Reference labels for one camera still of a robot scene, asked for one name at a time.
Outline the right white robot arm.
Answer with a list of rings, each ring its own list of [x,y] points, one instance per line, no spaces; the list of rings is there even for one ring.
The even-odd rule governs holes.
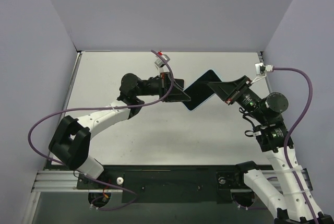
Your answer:
[[[278,92],[260,98],[251,85],[247,76],[231,82],[208,83],[227,105],[238,103],[244,117],[259,122],[253,127],[253,136],[281,189],[277,190],[253,161],[237,164],[234,183],[239,187],[248,186],[271,212],[275,223],[333,223],[333,218],[315,202],[297,161],[294,143],[282,117],[289,105],[287,98]]]

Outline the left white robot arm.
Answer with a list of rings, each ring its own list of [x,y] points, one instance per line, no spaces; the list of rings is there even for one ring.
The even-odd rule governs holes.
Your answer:
[[[49,151],[71,170],[88,175],[95,188],[104,187],[108,176],[103,165],[89,155],[90,142],[110,126],[137,115],[144,104],[141,96],[159,96],[162,102],[190,101],[190,96],[184,91],[184,80],[173,81],[168,72],[147,80],[128,73],[121,80],[120,96],[107,110],[78,118],[64,117],[51,139]]]

